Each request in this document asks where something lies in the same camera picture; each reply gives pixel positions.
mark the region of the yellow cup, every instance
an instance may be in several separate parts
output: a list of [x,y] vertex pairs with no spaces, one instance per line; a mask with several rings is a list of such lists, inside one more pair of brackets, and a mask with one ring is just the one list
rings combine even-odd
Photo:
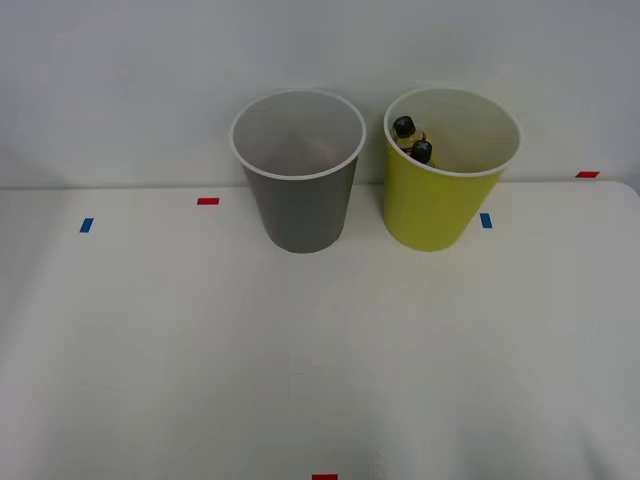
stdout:
[[[426,133],[437,168],[413,160],[393,141],[393,122],[403,115]],[[520,146],[520,128],[511,115],[453,88],[400,96],[385,113],[384,133],[384,223],[400,243],[427,251],[458,239]]]

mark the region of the paper cup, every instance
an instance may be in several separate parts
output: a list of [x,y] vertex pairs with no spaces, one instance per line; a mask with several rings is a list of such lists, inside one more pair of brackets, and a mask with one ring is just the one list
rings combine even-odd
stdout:
[[[393,122],[409,115],[433,144],[436,167],[422,165],[393,141]],[[494,102],[457,89],[420,89],[395,100],[384,116],[387,172],[384,223],[417,250],[449,247],[520,146],[516,121]]]
[[356,107],[318,90],[279,92],[238,114],[231,150],[276,245],[311,253],[340,237],[365,137]]

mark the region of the cup rim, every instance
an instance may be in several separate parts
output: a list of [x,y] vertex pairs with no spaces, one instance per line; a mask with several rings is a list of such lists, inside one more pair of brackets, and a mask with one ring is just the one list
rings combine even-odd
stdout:
[[[464,92],[464,93],[473,95],[475,97],[481,98],[482,100],[487,101],[487,102],[492,103],[493,105],[495,105],[502,113],[504,113],[513,122],[513,124],[516,127],[516,132],[518,133],[518,146],[517,146],[515,152],[513,152],[513,155],[511,155],[511,158],[509,160],[507,160],[506,162],[504,162],[502,165],[499,165],[499,166],[497,166],[495,168],[492,168],[491,170],[483,170],[481,172],[461,173],[461,172],[449,172],[447,170],[441,170],[439,168],[435,168],[435,167],[430,167],[428,165],[424,165],[424,164],[418,162],[417,160],[414,160],[413,158],[411,158],[406,153],[404,153],[400,149],[400,147],[398,147],[398,145],[396,145],[396,142],[393,140],[393,137],[391,136],[391,133],[389,132],[389,127],[388,127],[388,125],[389,125],[389,115],[391,114],[391,110],[393,110],[393,108],[398,103],[400,103],[401,101],[405,100],[407,97],[410,97],[410,96],[415,95],[417,93],[426,92],[426,91],[429,91],[429,90],[452,90],[452,91],[457,91],[457,92]],[[500,105],[495,100],[492,100],[492,99],[487,98],[487,97],[485,97],[483,95],[480,95],[479,93],[476,93],[474,91],[467,90],[467,89],[464,89],[464,88],[455,88],[455,87],[420,87],[420,88],[416,88],[416,89],[410,90],[408,92],[405,92],[402,95],[400,95],[398,98],[396,98],[391,103],[391,105],[389,105],[389,107],[387,107],[387,110],[384,112],[383,122],[384,122],[384,124],[383,124],[384,135],[385,135],[385,137],[387,139],[387,142],[389,143],[391,148],[393,148],[396,151],[396,153],[398,153],[405,160],[408,160],[409,162],[413,163],[416,167],[419,167],[419,168],[421,168],[423,170],[427,170],[428,172],[437,173],[439,175],[444,175],[444,176],[447,176],[447,177],[461,177],[461,178],[485,177],[487,175],[492,175],[494,173],[501,172],[501,171],[505,170],[511,164],[513,159],[516,157],[516,155],[518,154],[518,152],[522,148],[522,128],[520,127],[520,124],[515,119],[515,117],[513,115],[511,115],[508,110],[506,110],[502,105]]]
[[[344,103],[347,107],[349,107],[353,111],[353,113],[356,114],[356,116],[358,117],[358,120],[360,120],[360,126],[362,127],[362,136],[360,138],[360,143],[358,144],[356,149],[353,151],[353,153],[346,160],[344,160],[343,162],[339,163],[335,167],[332,167],[332,168],[330,168],[328,170],[323,170],[322,172],[313,173],[311,175],[278,175],[276,173],[270,173],[270,172],[267,172],[265,170],[262,170],[261,168],[258,168],[255,165],[250,164],[244,158],[242,158],[242,155],[240,155],[240,153],[238,152],[238,149],[235,146],[235,142],[233,141],[233,135],[234,135],[236,126],[237,126],[238,122],[240,121],[240,118],[242,118],[242,116],[251,107],[253,107],[254,105],[256,105],[256,104],[258,104],[258,103],[260,103],[260,102],[262,102],[262,101],[264,101],[264,100],[266,100],[268,98],[273,98],[273,97],[277,97],[277,96],[280,96],[280,95],[287,95],[287,94],[290,94],[290,93],[301,93],[301,92],[302,93],[313,93],[313,94],[316,94],[316,95],[324,95],[325,97],[331,97],[333,99],[336,99],[336,100]],[[240,163],[245,168],[248,168],[252,172],[257,173],[258,175],[261,175],[263,177],[272,178],[274,180],[294,180],[294,181],[297,181],[297,180],[313,180],[313,179],[316,179],[316,178],[322,178],[322,177],[326,177],[327,175],[331,175],[332,173],[343,169],[344,167],[349,165],[351,162],[353,162],[356,158],[358,158],[358,155],[362,151],[362,147],[364,147],[364,142],[365,142],[366,138],[367,138],[367,124],[364,121],[364,117],[362,116],[360,111],[356,108],[356,106],[353,103],[351,103],[346,98],[341,97],[340,95],[337,95],[335,93],[327,92],[325,90],[319,90],[319,89],[315,89],[315,88],[289,88],[289,89],[278,90],[276,92],[269,93],[267,95],[259,97],[259,98],[255,99],[255,100],[251,101],[242,110],[240,110],[240,112],[233,119],[233,122],[231,122],[231,128],[229,129],[229,146],[231,147],[231,151],[233,152],[233,155],[236,157],[236,159],[239,160]]]

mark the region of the small bottle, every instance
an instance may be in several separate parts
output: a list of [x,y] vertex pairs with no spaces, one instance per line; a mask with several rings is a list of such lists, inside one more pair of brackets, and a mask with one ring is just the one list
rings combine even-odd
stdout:
[[413,144],[413,148],[411,149],[411,158],[422,163],[423,165],[428,165],[429,167],[433,167],[433,162],[431,161],[431,153],[433,152],[433,147],[426,140],[418,140]]
[[418,140],[426,139],[424,132],[416,130],[416,126],[409,116],[400,117],[393,122],[393,130],[395,132],[394,140],[396,145],[407,155],[411,154],[414,143]]

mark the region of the bottle cap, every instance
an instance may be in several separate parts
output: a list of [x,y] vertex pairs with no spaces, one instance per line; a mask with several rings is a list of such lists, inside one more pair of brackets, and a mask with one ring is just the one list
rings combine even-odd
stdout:
[[426,140],[418,140],[413,144],[413,148],[411,149],[411,158],[426,165],[429,163],[429,160],[431,160],[432,151],[433,147],[429,142]]
[[393,129],[400,138],[407,138],[416,132],[416,126],[413,124],[411,117],[404,116],[393,122]]

